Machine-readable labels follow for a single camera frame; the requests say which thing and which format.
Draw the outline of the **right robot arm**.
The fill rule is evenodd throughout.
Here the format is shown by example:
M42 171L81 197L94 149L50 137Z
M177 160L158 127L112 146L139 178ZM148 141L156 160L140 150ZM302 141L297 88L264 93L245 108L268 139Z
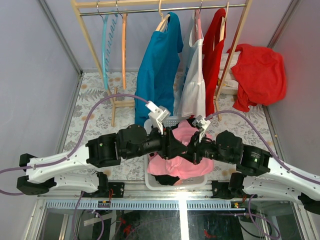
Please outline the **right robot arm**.
M194 164L211 159L236 166L228 192L233 197L258 195L288 200L305 210L320 213L320 177L276 159L270 152L243 144L240 137L225 130L215 140L196 132L188 144Z

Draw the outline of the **red hanging t shirt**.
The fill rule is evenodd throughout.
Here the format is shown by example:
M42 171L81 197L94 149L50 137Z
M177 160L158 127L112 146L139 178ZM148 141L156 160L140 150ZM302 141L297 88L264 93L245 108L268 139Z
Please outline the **red hanging t shirt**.
M226 17L226 10L220 8L213 16L211 24L204 36L202 45L202 73L205 82L205 115L215 112L214 96L220 72L220 63L225 37L220 38L221 24Z

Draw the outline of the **white folded cloth stack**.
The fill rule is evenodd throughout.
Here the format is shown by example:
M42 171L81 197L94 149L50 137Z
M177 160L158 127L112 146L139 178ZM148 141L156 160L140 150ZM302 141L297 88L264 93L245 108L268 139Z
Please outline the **white folded cloth stack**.
M224 88L227 88L227 87L232 88L232 89L238 88L239 83L236 80L236 78L234 77L231 68L237 64L240 53L241 53L240 51L236 51L233 54L233 57L232 57L232 60L231 60L230 66L229 66L229 70L227 71L226 77L224 80L224 84L223 84ZM218 73L218 83L222 79L222 75L223 75L223 72L225 69L225 65L227 63L228 56L229 56L228 53L223 53L221 55L220 67L219 67L219 73Z

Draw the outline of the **black garment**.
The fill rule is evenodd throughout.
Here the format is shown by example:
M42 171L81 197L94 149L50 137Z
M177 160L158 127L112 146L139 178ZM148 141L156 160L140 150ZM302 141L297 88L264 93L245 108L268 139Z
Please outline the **black garment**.
M155 177L155 179L161 184L161 185L170 185L170 186L174 186L174 185L177 185L178 182L180 182L181 180L183 179L180 179L179 177L172 177L172 176L169 176L169 175L153 175Z

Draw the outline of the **white t shirt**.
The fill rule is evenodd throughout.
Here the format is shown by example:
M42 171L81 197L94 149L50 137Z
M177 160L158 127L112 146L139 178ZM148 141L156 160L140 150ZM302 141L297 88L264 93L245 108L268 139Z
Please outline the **white t shirt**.
M206 87L203 77L203 41L195 41L195 11L183 40L181 62L183 76L177 81L173 114L181 117L206 115Z

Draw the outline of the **pink t shirt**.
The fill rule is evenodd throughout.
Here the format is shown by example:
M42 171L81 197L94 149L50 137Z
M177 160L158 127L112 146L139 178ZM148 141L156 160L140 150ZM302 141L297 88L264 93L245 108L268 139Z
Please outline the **pink t shirt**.
M191 119L184 119L172 132L174 137L186 146L197 131L198 129L192 126ZM211 173L213 170L214 161L209 158L204 157L199 164L193 164L181 156L166 160L157 153L149 158L147 167L147 172L151 175L169 175L183 180L203 176Z

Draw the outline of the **white laundry basket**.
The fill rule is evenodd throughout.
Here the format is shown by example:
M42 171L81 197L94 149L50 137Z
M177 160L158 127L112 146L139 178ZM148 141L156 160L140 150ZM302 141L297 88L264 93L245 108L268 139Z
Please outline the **white laundry basket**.
M173 127L185 119L187 119L187 118L186 117L179 117L179 116L169 116L163 122L163 126L164 127ZM145 121L144 128L145 128L147 134L149 134L151 132L152 122L150 119ZM200 187L203 187L208 181L207 175L203 175L203 176L197 176L197 177L191 177L188 179L183 179L181 181L181 183L178 185L162 185L156 180L155 176L149 174L147 171L147 168L149 165L149 155L144 155L143 160L144 160L145 185L147 186L148 189L153 190L153 191L177 191L177 190L198 189Z

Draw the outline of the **red cloth pile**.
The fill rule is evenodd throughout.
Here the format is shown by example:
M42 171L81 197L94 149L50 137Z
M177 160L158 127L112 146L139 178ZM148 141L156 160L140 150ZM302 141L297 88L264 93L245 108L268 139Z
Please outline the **red cloth pile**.
M238 82L233 108L249 112L250 106L269 106L285 98L287 76L283 56L271 48L237 45L237 63L231 72Z

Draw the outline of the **pink hanger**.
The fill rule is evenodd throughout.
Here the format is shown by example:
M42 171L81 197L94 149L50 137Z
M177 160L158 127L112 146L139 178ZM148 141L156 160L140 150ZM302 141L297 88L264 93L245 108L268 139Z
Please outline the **pink hanger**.
M202 22L201 22L201 10L202 10L203 1L200 1L200 6L194 11L194 41L202 39Z

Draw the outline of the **orange hanger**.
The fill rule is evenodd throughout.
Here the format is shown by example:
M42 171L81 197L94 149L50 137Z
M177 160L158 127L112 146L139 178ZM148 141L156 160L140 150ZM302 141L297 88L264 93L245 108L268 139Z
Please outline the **orange hanger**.
M115 1L116 9L122 18L122 31L121 31L121 73L122 73L122 87L125 90L127 88L126 82L126 33L127 33L127 13L120 13L118 7L118 1Z

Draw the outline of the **light blue hanger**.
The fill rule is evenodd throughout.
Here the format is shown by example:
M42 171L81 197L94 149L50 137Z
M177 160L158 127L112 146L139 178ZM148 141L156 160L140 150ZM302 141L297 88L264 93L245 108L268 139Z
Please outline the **light blue hanger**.
M99 10L99 0L96 2L96 8L98 15L102 18L102 39L101 39L101 67L102 67L102 79L104 88L109 88L109 65L111 60L111 50L113 45L113 38L115 30L117 28L118 14L112 14L103 16Z

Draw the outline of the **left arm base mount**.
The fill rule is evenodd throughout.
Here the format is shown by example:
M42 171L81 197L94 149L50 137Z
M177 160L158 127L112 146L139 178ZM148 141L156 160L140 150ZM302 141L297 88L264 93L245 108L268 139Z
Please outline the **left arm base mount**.
M125 193L125 183L124 182L109 182L109 198L123 198Z

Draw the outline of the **teal t shirt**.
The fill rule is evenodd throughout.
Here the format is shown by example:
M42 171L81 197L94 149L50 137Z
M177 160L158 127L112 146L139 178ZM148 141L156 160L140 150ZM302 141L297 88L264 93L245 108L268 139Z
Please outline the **teal t shirt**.
M174 12L165 31L153 32L143 56L136 80L135 95L174 111L174 82L183 40L179 17Z

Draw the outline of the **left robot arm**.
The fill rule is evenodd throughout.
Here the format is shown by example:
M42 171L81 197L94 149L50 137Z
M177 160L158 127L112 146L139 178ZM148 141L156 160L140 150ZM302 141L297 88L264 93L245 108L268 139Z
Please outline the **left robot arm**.
M163 133L157 128L147 132L132 124L118 133L92 139L77 150L35 157L28 153L20 156L20 167L25 175L17 179L16 187L25 195L43 195L50 191L82 191L88 197L105 197L110 190L108 177L101 168L118 166L122 159L133 159L158 153L172 159L187 151L174 137L169 127Z

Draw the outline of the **cream wooden hanger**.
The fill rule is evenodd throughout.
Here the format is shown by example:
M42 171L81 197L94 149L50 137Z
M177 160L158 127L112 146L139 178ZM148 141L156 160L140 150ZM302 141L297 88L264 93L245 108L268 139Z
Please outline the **cream wooden hanger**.
M156 27L155 31L156 32L163 32L168 24L168 20L170 18L170 14L168 13L166 16L162 13L162 0L159 0L158 3L158 14L160 16L160 23Z

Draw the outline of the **wooden hanger right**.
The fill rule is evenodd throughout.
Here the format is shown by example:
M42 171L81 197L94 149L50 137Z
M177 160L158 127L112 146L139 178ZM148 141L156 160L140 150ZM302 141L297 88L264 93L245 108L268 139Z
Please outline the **wooden hanger right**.
M225 39L225 29L226 29L226 21L227 21L227 16L228 16L228 11L229 11L229 5L230 5L230 2L228 1L226 3L225 16L222 17L222 19L221 19L219 42L221 42Z

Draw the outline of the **floral mat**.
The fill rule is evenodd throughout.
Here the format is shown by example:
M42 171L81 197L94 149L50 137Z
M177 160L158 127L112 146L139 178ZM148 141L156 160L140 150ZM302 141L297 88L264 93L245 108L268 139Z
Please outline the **floral mat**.
M109 73L110 89L117 89L119 93L134 94L136 81L137 72L127 72L126 89L123 89L122 74L120 72ZM103 81L97 72L83 74L63 151L70 151L75 147L89 111L94 104L106 97L106 95ZM251 107L250 111L245 113L244 116L254 124L266 143L260 140L245 120L232 113L222 114L221 120L218 120L217 117L212 118L207 133L215 138L217 134L227 130L242 138L244 144L275 151L276 137L273 130L270 129L271 122L270 118L266 116L266 109L261 105L257 105ZM134 119L135 109L133 107L120 107L115 111L115 126L112 126L112 104L107 100L98 106L90 116L82 143L85 144L100 135L116 133L118 130L133 124ZM143 157L138 157L123 160L118 166L105 168L104 172L109 180L143 181L145 179L144 159Z

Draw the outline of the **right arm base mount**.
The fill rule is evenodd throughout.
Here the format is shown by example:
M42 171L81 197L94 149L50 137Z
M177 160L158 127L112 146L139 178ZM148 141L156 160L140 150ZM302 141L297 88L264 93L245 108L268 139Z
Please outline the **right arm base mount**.
M217 180L213 180L211 182L212 186L212 198L214 199L223 199L223 200L231 200L235 196L228 189L229 182L221 182Z

